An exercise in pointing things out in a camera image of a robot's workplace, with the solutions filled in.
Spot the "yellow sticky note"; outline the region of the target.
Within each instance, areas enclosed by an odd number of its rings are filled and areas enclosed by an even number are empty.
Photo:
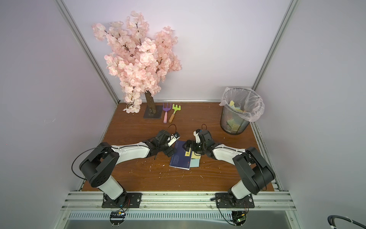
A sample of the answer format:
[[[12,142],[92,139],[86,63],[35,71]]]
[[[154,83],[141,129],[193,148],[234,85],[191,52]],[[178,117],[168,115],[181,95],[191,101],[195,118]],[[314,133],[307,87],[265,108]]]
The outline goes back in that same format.
[[[197,154],[195,152],[192,153],[191,159],[200,159],[200,158],[201,158],[200,154]]]

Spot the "dark blue book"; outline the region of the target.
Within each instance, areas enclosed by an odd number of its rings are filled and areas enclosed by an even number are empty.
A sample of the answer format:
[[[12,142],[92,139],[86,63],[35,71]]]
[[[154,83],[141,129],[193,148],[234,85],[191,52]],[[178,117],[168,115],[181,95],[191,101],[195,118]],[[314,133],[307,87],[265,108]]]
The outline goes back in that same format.
[[[171,157],[171,161],[169,164],[170,167],[177,168],[177,169],[185,169],[185,170],[190,169],[191,153],[187,152],[183,148],[184,143],[185,143],[184,141],[180,141],[180,140],[178,140],[175,143],[174,148],[176,149],[176,152]]]

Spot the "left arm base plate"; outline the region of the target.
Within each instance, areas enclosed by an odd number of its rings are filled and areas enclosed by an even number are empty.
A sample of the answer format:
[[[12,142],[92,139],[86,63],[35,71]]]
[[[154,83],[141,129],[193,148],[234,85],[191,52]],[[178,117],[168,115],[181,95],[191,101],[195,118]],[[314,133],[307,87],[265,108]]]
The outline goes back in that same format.
[[[103,195],[102,208],[139,208],[142,200],[142,193],[122,193],[115,200],[107,194]]]

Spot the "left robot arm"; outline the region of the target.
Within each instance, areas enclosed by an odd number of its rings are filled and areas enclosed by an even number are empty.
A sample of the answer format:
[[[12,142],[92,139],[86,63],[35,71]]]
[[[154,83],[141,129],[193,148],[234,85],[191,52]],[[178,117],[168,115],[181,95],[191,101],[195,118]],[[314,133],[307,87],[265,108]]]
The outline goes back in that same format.
[[[179,138],[178,132],[171,134],[162,130],[157,136],[135,144],[112,146],[102,142],[97,147],[87,150],[90,154],[80,163],[79,170],[93,188],[101,190],[107,200],[113,201],[119,207],[125,202],[125,189],[112,176],[116,165],[134,159],[153,157],[160,152],[171,157],[176,152],[173,144]]]

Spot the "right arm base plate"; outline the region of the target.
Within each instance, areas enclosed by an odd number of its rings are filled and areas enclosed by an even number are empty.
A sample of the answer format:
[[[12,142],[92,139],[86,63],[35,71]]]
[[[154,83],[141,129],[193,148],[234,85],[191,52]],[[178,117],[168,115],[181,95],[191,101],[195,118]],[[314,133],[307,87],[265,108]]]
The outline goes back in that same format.
[[[215,196],[211,198],[211,201],[215,201],[218,208],[224,209],[254,209],[254,199],[252,195],[246,195],[242,199],[237,199],[233,194],[215,193]]]

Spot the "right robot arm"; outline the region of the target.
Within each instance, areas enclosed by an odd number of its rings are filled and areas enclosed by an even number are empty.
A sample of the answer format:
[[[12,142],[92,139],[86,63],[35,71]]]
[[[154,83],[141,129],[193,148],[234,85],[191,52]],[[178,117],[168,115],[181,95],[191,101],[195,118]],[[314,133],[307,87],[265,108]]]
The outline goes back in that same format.
[[[256,148],[239,149],[217,143],[207,130],[197,129],[193,135],[195,140],[183,144],[185,150],[227,162],[237,169],[241,180],[228,191],[230,197],[241,200],[256,195],[275,179],[274,170]]]

